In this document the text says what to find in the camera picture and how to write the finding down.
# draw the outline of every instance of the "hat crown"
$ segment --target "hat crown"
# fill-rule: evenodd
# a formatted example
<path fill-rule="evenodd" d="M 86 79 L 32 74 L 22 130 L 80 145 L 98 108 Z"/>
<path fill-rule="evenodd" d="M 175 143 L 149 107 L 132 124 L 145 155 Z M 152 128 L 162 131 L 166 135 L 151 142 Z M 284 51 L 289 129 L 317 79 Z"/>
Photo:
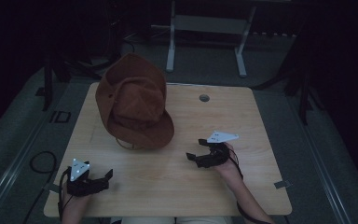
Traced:
<path fill-rule="evenodd" d="M 133 130 L 159 122 L 165 108 L 161 90 L 146 77 L 130 77 L 120 83 L 112 109 L 114 120 Z"/>

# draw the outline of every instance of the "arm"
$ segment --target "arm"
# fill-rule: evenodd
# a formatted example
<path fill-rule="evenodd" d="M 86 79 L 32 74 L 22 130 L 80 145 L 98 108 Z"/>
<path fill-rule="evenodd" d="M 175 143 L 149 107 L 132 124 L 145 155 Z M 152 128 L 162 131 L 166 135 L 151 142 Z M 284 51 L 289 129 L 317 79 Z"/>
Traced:
<path fill-rule="evenodd" d="M 64 209 L 62 213 L 62 224 L 79 224 L 86 212 L 91 195 L 75 197 L 66 191 L 66 183 L 62 188 Z"/>
<path fill-rule="evenodd" d="M 233 149 L 232 145 L 227 143 L 226 145 L 228 148 Z M 214 169 L 225 180 L 228 187 L 234 193 L 238 204 L 247 215 L 260 221 L 274 223 L 271 217 L 266 214 L 263 208 L 255 200 L 251 191 L 248 190 L 243 183 L 240 172 L 232 160 L 228 160 L 222 165 L 215 166 Z"/>

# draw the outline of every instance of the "metal frame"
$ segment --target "metal frame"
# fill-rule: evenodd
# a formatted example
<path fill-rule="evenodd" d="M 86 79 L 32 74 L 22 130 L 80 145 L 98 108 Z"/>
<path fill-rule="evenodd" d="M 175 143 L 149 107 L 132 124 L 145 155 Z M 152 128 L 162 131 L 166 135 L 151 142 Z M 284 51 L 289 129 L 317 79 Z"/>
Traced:
<path fill-rule="evenodd" d="M 175 1 L 172 0 L 171 36 L 170 36 L 170 46 L 168 49 L 166 71 L 173 72 L 174 59 L 175 59 L 175 30 L 188 30 L 188 31 L 242 35 L 241 42 L 234 49 L 234 53 L 237 59 L 239 75 L 240 77 L 246 77 L 247 73 L 242 57 L 242 52 L 245 47 L 246 39 L 249 35 L 251 23 L 255 15 L 255 10 L 256 7 L 252 7 L 248 20 L 176 15 Z"/>

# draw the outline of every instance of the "forearm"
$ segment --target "forearm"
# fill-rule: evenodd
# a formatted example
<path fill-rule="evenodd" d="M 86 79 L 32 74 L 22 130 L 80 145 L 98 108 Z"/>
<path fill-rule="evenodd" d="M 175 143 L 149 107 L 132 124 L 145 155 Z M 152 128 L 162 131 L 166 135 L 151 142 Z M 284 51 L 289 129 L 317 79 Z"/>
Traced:
<path fill-rule="evenodd" d="M 238 204 L 241 206 L 245 214 L 256 220 L 264 221 L 267 223 L 274 223 L 271 217 L 266 214 L 263 208 L 255 200 L 255 197 L 252 195 L 251 191 L 242 181 L 240 183 L 236 183 L 234 186 L 229 187 L 234 193 Z"/>

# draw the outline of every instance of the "gray floor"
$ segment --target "gray floor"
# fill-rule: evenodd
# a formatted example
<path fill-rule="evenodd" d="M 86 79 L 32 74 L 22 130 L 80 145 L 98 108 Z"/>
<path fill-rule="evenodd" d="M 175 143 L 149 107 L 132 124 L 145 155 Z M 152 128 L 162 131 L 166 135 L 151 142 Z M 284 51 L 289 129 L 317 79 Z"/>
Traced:
<path fill-rule="evenodd" d="M 174 71 L 166 77 L 172 83 L 254 86 L 276 74 L 292 42 L 293 39 L 287 37 L 251 36 L 243 54 L 249 74 L 247 78 L 238 76 L 231 48 L 178 45 Z M 138 43 L 134 48 L 136 53 L 164 70 L 167 44 Z M 130 46 L 124 47 L 123 52 L 127 51 L 131 51 Z M 33 155 L 44 150 L 52 151 L 58 162 L 61 161 L 92 82 L 94 80 L 75 74 L 69 84 L 55 83 L 54 105 L 49 111 L 42 112 L 43 98 L 34 96 L 43 85 L 43 73 L 39 72 L 28 81 L 0 120 L 0 178 L 19 151 L 28 148 L 20 174 L 13 175 L 15 181 L 10 191 L 2 195 L 0 223 L 21 223 L 25 218 L 48 178 L 48 175 L 33 172 L 28 163 Z M 287 189 L 293 212 L 287 220 L 274 217 L 275 221 L 358 223 L 358 174 L 333 122 L 325 111 L 310 101 L 313 110 L 308 111 L 309 125 L 304 126 L 296 115 L 298 97 L 286 97 L 282 93 L 284 84 L 280 82 L 263 91 L 254 91 L 282 178 L 293 184 Z M 71 112 L 70 121 L 49 122 L 54 110 Z M 42 128 L 36 129 L 39 123 L 43 124 Z M 48 170 L 52 165 L 51 157 L 43 156 L 35 164 Z M 325 179 L 326 174 L 331 177 L 333 186 Z M 342 213 L 336 211 L 335 194 L 329 191 L 332 187 L 345 209 L 344 218 L 339 218 Z M 57 218 L 43 215 L 46 198 L 44 192 L 28 223 L 60 223 Z M 100 220 L 86 218 L 85 223 L 100 223 Z M 236 217 L 235 223 L 242 221 Z"/>

